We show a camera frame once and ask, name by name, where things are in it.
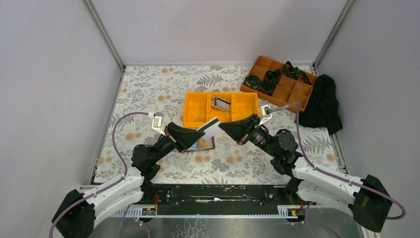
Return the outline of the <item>brown leather card holder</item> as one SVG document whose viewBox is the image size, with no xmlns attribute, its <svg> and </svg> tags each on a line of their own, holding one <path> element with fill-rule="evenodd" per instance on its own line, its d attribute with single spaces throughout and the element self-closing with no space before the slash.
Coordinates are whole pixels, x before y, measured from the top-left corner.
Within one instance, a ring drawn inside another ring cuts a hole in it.
<svg viewBox="0 0 420 238">
<path fill-rule="evenodd" d="M 198 151 L 207 151 L 215 149 L 214 137 L 207 139 L 200 138 L 195 142 L 191 147 L 189 147 L 186 152 L 198 152 Z"/>
</svg>

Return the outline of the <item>white silver credit card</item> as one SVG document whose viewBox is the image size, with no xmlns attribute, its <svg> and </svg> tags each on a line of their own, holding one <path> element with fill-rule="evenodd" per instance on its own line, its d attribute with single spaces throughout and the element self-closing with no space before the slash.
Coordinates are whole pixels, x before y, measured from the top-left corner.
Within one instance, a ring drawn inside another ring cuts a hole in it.
<svg viewBox="0 0 420 238">
<path fill-rule="evenodd" d="M 220 133 L 223 133 L 223 130 L 219 127 L 220 121 L 217 117 L 212 118 L 202 126 L 196 129 L 196 131 L 204 132 L 204 136 L 202 136 L 203 139 L 211 138 L 215 135 L 218 135 Z"/>
</svg>

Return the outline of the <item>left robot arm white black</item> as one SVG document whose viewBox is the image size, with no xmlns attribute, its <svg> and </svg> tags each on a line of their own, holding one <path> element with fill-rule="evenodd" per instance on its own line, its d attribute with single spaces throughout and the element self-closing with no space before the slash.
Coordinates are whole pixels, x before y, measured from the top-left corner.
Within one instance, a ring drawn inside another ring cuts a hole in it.
<svg viewBox="0 0 420 238">
<path fill-rule="evenodd" d="M 65 238 L 87 238 L 104 219 L 137 202 L 157 202 L 152 179 L 160 170 L 157 162 L 173 150 L 185 152 L 206 133 L 171 122 L 153 145 L 134 147 L 130 165 L 123 174 L 89 191 L 67 193 L 52 219 L 49 235 L 58 230 Z"/>
</svg>

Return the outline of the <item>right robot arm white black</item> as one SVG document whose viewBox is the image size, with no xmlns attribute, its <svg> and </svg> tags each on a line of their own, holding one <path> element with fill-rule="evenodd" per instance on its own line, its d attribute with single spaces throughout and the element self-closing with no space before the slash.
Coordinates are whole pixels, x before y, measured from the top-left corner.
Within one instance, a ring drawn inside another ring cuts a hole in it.
<svg viewBox="0 0 420 238">
<path fill-rule="evenodd" d="M 393 203 L 377 177 L 350 176 L 310 161 L 297 151 L 299 144 L 291 131 L 270 135 L 255 114 L 219 127 L 237 144 L 251 142 L 270 155 L 273 168 L 290 177 L 286 189 L 301 200 L 335 208 L 372 232 L 382 231 Z"/>
</svg>

